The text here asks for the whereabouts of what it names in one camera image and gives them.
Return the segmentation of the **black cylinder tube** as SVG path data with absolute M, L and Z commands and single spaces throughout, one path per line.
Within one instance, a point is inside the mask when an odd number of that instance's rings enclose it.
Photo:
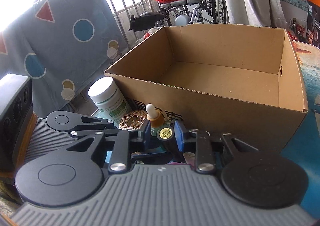
M 157 132 L 157 138 L 162 142 L 167 151 L 174 152 L 177 150 L 177 143 L 174 129 L 170 126 L 160 128 Z

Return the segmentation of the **green dropper bottle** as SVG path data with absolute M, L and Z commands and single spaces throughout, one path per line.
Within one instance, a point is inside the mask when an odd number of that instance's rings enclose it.
M 147 104 L 147 119 L 151 123 L 151 135 L 157 137 L 157 132 L 164 127 L 171 126 L 169 120 L 165 119 L 160 110 L 156 109 L 153 104 Z

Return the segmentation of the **white pill bottle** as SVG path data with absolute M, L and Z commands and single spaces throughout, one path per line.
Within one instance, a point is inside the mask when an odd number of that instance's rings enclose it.
M 94 82 L 88 95 L 102 113 L 119 126 L 121 119 L 132 111 L 112 77 L 105 76 Z

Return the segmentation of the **black speaker box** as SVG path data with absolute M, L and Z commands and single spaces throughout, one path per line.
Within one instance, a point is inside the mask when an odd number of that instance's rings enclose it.
M 6 74 L 1 79 L 1 180 L 13 180 L 24 164 L 36 123 L 32 80 Z

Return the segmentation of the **brown cardboard box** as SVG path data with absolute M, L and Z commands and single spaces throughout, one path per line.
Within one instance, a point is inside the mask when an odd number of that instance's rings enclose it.
M 106 70 L 138 107 L 187 128 L 229 132 L 279 153 L 308 113 L 298 57 L 282 28 L 163 27 Z

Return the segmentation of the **blue patterned bed sheet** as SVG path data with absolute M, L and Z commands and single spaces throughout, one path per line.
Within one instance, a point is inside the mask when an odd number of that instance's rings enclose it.
M 106 0 L 40 0 L 1 33 L 1 75 L 30 77 L 34 111 L 45 117 L 127 49 Z

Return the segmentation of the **wheelchair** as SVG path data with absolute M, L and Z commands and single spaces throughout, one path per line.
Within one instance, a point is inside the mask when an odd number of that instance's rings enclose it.
M 159 3 L 159 10 L 130 17 L 131 31 L 146 31 L 163 26 L 185 26 L 194 23 L 228 23 L 225 0 L 178 0 Z

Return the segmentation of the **orange philips box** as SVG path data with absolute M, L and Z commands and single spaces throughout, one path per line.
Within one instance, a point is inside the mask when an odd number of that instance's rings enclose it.
M 320 40 L 320 0 L 307 0 L 308 1 L 308 20 L 306 26 L 306 40 L 319 48 Z

